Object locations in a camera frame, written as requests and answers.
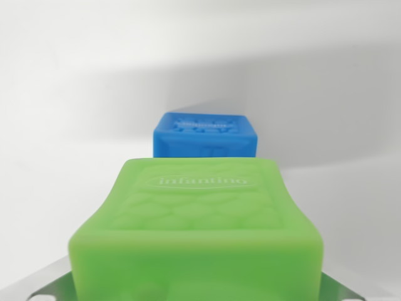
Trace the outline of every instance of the embossed pattern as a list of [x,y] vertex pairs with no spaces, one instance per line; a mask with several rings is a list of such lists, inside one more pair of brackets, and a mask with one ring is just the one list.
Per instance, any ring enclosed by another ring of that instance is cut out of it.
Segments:
[[110,226],[115,230],[280,228],[280,216],[261,177],[255,164],[149,166],[132,184]]
[[238,133],[238,126],[233,119],[219,117],[218,119],[181,117],[174,121],[173,131],[194,133]]

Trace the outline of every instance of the infantino logo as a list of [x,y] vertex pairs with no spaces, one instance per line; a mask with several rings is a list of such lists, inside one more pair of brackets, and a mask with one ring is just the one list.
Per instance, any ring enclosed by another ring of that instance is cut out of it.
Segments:
[[149,186],[182,189],[212,189],[253,186],[247,179],[238,177],[186,177],[162,176],[147,182]]

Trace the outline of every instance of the green silicone block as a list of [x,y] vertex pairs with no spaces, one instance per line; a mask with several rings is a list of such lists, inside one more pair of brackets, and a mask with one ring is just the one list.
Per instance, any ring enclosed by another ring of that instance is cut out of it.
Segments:
[[273,161],[130,160],[74,234],[79,301],[317,301],[323,244]]

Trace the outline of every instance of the blue silicone block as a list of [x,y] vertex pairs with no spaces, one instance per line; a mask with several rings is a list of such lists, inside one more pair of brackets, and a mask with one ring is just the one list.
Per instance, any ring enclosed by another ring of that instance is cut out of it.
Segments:
[[258,137],[245,116],[166,113],[154,157],[255,157]]

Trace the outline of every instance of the block top face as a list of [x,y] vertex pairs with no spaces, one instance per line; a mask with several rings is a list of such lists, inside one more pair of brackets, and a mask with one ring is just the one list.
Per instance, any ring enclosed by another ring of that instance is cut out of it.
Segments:
[[154,158],[125,163],[105,204],[86,227],[191,233],[272,231],[305,221],[273,161]]
[[156,132],[216,135],[256,135],[245,116],[166,113]]

